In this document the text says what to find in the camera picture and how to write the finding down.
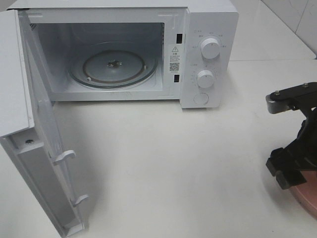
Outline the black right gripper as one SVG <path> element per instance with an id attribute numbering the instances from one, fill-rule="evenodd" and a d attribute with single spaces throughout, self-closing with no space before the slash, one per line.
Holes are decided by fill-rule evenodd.
<path id="1" fill-rule="evenodd" d="M 273 150 L 266 166 L 283 190 L 308 182 L 303 172 L 317 171 L 317 108 L 302 122 L 297 140 Z"/>

